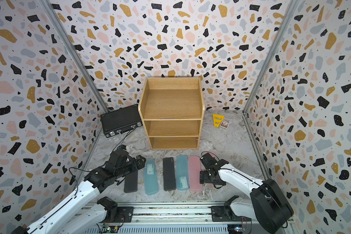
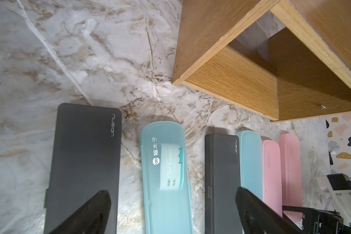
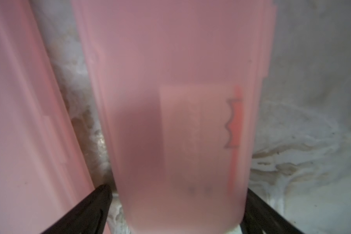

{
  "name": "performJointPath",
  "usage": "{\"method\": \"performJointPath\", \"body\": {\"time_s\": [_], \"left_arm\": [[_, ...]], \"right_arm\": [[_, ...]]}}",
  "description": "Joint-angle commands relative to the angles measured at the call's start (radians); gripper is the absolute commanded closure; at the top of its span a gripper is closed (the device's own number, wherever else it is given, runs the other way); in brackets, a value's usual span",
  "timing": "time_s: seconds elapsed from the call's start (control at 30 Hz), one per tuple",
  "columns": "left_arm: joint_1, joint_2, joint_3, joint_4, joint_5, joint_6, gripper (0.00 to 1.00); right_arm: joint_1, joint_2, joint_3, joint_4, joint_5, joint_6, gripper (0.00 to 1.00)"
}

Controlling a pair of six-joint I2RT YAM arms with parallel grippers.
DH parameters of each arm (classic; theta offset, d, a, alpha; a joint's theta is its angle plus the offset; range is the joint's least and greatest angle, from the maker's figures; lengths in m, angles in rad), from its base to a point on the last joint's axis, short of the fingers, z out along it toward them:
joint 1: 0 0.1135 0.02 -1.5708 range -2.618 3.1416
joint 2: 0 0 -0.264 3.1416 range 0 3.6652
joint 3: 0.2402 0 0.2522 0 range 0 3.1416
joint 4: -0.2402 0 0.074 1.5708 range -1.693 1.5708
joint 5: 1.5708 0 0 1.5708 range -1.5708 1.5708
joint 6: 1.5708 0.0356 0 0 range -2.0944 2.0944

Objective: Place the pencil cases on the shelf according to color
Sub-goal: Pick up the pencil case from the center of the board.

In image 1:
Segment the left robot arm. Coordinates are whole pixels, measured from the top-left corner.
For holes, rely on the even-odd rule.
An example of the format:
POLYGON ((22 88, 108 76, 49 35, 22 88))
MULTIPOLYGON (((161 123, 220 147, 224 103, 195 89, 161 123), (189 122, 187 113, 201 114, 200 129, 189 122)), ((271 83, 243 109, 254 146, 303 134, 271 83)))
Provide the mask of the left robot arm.
POLYGON ((119 213, 118 204, 108 197, 100 199, 85 214, 75 217, 87 203, 100 195, 120 178, 137 172, 145 167, 146 159, 140 155, 135 158, 128 152, 117 149, 102 166, 88 171, 83 181, 62 202, 28 227, 15 228, 14 234, 58 234, 78 233, 93 224, 104 221, 125 222, 125 216, 119 213))

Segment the pink pencil case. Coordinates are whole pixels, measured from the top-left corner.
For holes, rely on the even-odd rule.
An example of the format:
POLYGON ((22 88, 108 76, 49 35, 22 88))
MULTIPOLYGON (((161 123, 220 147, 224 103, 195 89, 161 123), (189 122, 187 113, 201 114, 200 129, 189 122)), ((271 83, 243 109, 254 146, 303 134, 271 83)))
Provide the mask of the pink pencil case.
POLYGON ((190 191, 194 193, 201 192, 203 185, 200 184, 201 164, 198 156, 190 156, 188 158, 188 170, 190 191))
POLYGON ((204 155, 204 154, 210 154, 213 158, 217 159, 217 156, 216 156, 214 153, 209 152, 209 151, 203 151, 201 154, 202 154, 202 155, 204 155))

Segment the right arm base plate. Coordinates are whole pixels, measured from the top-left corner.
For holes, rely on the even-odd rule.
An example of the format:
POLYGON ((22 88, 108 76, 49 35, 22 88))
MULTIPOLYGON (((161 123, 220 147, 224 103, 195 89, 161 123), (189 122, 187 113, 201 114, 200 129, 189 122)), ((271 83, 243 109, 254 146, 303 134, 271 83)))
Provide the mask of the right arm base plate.
POLYGON ((227 206, 211 206, 211 215, 213 222, 241 222, 251 221, 251 218, 237 216, 227 206))

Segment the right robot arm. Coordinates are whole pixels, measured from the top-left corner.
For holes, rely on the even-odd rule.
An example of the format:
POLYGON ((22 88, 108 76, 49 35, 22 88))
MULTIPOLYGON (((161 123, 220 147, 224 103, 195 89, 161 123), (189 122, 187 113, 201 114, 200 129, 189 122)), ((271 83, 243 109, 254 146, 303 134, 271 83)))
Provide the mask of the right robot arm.
POLYGON ((270 234, 286 228, 294 211, 273 179, 261 180, 250 176, 226 160, 217 160, 210 153, 203 154, 200 160, 205 167, 200 172, 201 184, 212 184, 218 189, 231 184, 249 196, 249 199, 232 196, 222 206, 213 206, 211 212, 214 222, 237 222, 248 218, 258 221, 270 234))

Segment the teal pencil case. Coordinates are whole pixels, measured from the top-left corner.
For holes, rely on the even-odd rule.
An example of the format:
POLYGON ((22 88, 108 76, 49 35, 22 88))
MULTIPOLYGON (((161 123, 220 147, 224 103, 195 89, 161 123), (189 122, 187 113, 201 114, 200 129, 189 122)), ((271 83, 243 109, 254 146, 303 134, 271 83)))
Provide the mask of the teal pencil case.
POLYGON ((155 195, 159 191, 156 164, 154 159, 147 159, 143 168, 143 180, 145 193, 148 196, 155 195))
POLYGON ((189 189, 188 157, 186 155, 176 157, 176 188, 179 191, 189 189))

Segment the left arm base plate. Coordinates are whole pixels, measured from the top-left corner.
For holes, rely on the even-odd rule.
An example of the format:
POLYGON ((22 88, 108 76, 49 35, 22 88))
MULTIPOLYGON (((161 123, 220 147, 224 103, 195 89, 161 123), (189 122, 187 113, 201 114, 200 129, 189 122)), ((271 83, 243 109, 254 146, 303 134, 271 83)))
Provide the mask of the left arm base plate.
POLYGON ((104 208, 102 205, 97 205, 97 208, 93 209, 92 217, 96 223, 130 223, 133 214, 132 206, 104 208))

